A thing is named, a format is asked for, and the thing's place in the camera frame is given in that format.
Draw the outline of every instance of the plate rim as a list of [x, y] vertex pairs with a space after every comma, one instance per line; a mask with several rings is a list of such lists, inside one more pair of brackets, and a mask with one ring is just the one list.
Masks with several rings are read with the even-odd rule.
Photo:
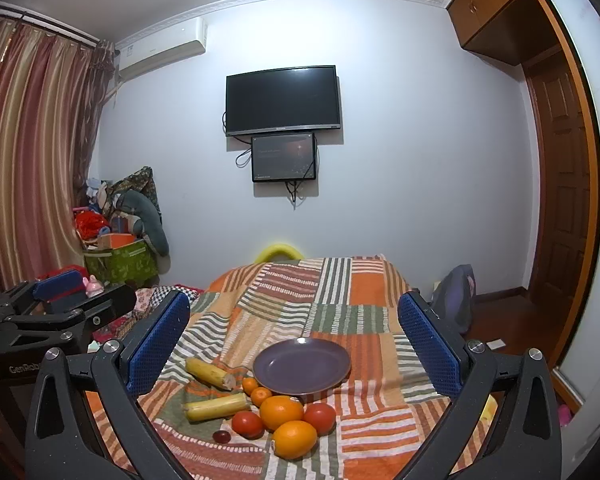
[[347, 351], [346, 348], [344, 348], [344, 346], [334, 342], [334, 341], [329, 341], [328, 339], [320, 339], [319, 337], [293, 337], [291, 339], [285, 339], [282, 341], [278, 341], [277, 343], [273, 343], [273, 345], [269, 345], [266, 348], [263, 348], [258, 355], [256, 355], [255, 359], [253, 360], [253, 364], [251, 365], [251, 373], [253, 373], [253, 377], [256, 379], [256, 381], [258, 381], [258, 384], [260, 384], [261, 386], [264, 386], [265, 388], [268, 388], [269, 390], [271, 390], [271, 388], [269, 388], [266, 384], [263, 384], [260, 379], [258, 378], [258, 376], [256, 375], [256, 371], [255, 371], [255, 364], [256, 361], [258, 360], [258, 358], [260, 357], [260, 355], [264, 352], [267, 351], [269, 348], [272, 348], [275, 345], [279, 345], [282, 343], [286, 343], [288, 341], [296, 341], [298, 339], [315, 339], [318, 341], [324, 341], [325, 343], [330, 343], [330, 344], [334, 344], [336, 346], [339, 346], [340, 348], [342, 348], [342, 350], [344, 350], [344, 353], [347, 356], [347, 361], [349, 362], [347, 365], [347, 371], [344, 373], [344, 375], [342, 377], [340, 377], [337, 381], [335, 381], [331, 386], [327, 386], [326, 388], [322, 388], [320, 390], [316, 390], [314, 392], [302, 392], [302, 393], [289, 393], [289, 392], [282, 392], [280, 390], [275, 390], [275, 393], [277, 394], [282, 394], [282, 395], [287, 395], [287, 396], [308, 396], [308, 395], [315, 395], [315, 394], [319, 394], [322, 393], [324, 391], [329, 390], [330, 388], [333, 388], [336, 384], [341, 383], [345, 377], [347, 377], [347, 375], [349, 375], [349, 372], [351, 371], [351, 356], [349, 355], [349, 352]]

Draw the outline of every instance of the air conditioner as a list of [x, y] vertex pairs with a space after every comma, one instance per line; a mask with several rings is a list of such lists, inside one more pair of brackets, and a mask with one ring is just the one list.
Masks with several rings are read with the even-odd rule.
[[160, 68], [174, 61], [204, 54], [206, 22], [192, 18], [154, 32], [120, 52], [120, 76], [124, 80]]

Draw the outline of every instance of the green storage box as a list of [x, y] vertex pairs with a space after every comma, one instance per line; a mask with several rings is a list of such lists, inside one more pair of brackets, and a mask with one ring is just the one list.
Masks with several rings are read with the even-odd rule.
[[154, 256], [144, 240], [102, 251], [84, 251], [84, 261], [89, 274], [102, 283], [125, 283], [133, 280], [142, 285], [158, 275]]

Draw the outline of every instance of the purple plate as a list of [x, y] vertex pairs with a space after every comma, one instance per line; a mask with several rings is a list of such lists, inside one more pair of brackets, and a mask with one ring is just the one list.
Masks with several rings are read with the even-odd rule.
[[253, 362], [256, 380], [277, 394], [302, 396], [323, 392], [349, 373], [351, 359], [340, 345], [299, 337], [265, 348]]

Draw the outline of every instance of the bed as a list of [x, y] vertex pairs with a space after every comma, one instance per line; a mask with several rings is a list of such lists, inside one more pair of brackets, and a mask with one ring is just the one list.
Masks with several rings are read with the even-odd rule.
[[[170, 290], [140, 290], [157, 304]], [[314, 258], [238, 267], [192, 294], [190, 319], [152, 391], [138, 402], [172, 453], [194, 478], [393, 478], [427, 438], [449, 399], [436, 393], [397, 319], [397, 301], [409, 290], [382, 256]], [[230, 421], [197, 424], [182, 404], [227, 395], [192, 378], [184, 361], [195, 356], [232, 373], [251, 375], [258, 353], [282, 340], [310, 336], [347, 349], [351, 372], [320, 398], [336, 409], [336, 430], [307, 456], [287, 462], [270, 449], [270, 434], [229, 444], [212, 433]], [[96, 395], [90, 405], [116, 464], [133, 470]], [[469, 465], [488, 431], [480, 420], [456, 468]]]

